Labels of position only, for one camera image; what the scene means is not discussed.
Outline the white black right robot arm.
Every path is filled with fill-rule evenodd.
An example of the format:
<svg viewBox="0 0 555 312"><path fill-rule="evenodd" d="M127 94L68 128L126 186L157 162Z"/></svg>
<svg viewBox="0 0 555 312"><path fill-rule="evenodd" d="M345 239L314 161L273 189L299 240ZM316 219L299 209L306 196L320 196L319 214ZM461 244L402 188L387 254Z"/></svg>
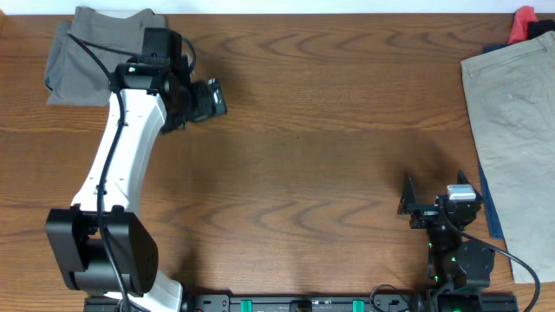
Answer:
<svg viewBox="0 0 555 312"><path fill-rule="evenodd" d="M409 215L409 226L428 235L428 277L436 286L414 294L408 303L410 311L482 310L481 292L490 285L494 252L471 238L464 229L477 217L482 196L469 183L463 172L457 183L447 186L432 204L417 202L410 176L404 178L399 215Z"/></svg>

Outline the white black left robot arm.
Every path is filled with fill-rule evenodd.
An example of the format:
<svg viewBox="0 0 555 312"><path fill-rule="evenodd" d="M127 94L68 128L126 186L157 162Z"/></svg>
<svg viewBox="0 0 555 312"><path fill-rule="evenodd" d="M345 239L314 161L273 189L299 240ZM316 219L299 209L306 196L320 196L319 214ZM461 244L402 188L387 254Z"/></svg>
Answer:
<svg viewBox="0 0 555 312"><path fill-rule="evenodd" d="M45 224L66 286L102 311L189 311L181 283L160 271L140 221L140 192L156 138L227 111L219 81L192 81L186 38L148 28L139 54L108 71L108 121L88 176Z"/></svg>

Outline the grey shorts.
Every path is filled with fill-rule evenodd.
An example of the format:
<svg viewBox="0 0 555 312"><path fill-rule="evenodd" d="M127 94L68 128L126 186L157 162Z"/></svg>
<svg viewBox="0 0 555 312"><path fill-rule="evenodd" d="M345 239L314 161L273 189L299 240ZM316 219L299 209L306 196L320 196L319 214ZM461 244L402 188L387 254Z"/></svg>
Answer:
<svg viewBox="0 0 555 312"><path fill-rule="evenodd" d="M167 20L150 9L127 18L105 16L79 6L73 21L58 23L46 62L44 85L50 106L105 107L111 91L108 78L71 37L88 48L112 72L120 63L142 51L147 28L165 28Z"/></svg>

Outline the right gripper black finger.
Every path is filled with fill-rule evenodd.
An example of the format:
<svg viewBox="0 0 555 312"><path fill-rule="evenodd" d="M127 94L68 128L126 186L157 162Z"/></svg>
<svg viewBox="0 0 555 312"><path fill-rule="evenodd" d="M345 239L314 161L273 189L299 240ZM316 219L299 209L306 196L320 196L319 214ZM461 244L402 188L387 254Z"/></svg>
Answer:
<svg viewBox="0 0 555 312"><path fill-rule="evenodd" d="M457 185L463 185L463 184L470 184L470 182L468 181L467 177L465 176L464 172L462 170L459 170L457 172ZM483 201L483 198L481 196L481 194L474 188L475 192L476 192L476 199L474 201Z"/></svg>
<svg viewBox="0 0 555 312"><path fill-rule="evenodd" d="M407 173L403 179L402 195L398 205L398 213L411 213L413 206L417 203L414 183Z"/></svg>

